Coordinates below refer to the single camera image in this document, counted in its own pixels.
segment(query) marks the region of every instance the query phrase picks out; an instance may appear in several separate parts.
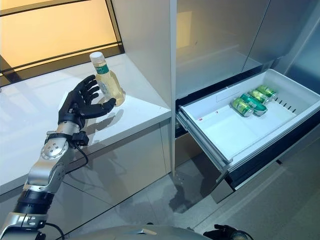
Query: window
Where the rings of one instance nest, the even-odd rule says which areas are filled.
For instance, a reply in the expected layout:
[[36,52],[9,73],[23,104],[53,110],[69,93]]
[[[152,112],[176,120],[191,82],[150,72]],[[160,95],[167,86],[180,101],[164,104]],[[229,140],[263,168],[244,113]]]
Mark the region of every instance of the window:
[[111,0],[2,0],[0,30],[0,86],[124,53]]

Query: open drawer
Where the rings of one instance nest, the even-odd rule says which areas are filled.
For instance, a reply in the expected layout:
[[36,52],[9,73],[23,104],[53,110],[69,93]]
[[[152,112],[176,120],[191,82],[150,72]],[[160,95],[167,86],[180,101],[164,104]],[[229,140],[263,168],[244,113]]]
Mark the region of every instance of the open drawer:
[[[242,117],[229,103],[259,85],[278,93],[268,111]],[[320,95],[272,70],[179,106],[177,119],[236,189],[320,123]]]

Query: floor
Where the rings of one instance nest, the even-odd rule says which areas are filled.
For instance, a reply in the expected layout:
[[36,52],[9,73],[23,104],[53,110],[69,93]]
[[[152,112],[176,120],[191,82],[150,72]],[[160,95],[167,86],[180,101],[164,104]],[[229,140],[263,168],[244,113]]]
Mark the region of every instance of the floor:
[[296,148],[231,196],[215,203],[217,170],[204,154],[68,234],[154,223],[202,234],[214,224],[246,231],[255,240],[320,238],[320,139]]

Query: green can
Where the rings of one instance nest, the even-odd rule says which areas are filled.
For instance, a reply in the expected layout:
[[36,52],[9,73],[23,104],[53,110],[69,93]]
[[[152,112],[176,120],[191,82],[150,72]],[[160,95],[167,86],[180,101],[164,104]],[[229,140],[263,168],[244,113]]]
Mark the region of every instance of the green can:
[[267,97],[266,95],[264,95],[263,93],[259,92],[256,89],[250,91],[249,94],[262,104],[266,104],[267,102],[270,101],[269,97]]
[[261,116],[267,112],[267,108],[261,102],[259,102],[256,98],[249,95],[248,93],[244,93],[240,97],[246,104],[249,104],[253,107],[253,114],[256,116]]
[[266,95],[270,98],[270,100],[274,100],[277,98],[278,94],[266,85],[260,85],[256,88],[260,93]]
[[231,106],[246,118],[254,112],[254,109],[240,97],[233,99]]

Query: bottle cap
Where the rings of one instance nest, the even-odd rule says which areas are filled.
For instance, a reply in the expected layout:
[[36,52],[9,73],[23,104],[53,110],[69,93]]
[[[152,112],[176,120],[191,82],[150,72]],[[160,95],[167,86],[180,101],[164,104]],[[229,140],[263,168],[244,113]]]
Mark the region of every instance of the bottle cap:
[[100,64],[100,63],[104,63],[106,61],[102,52],[99,52],[99,51],[95,51],[95,52],[91,53],[90,60],[93,64]]

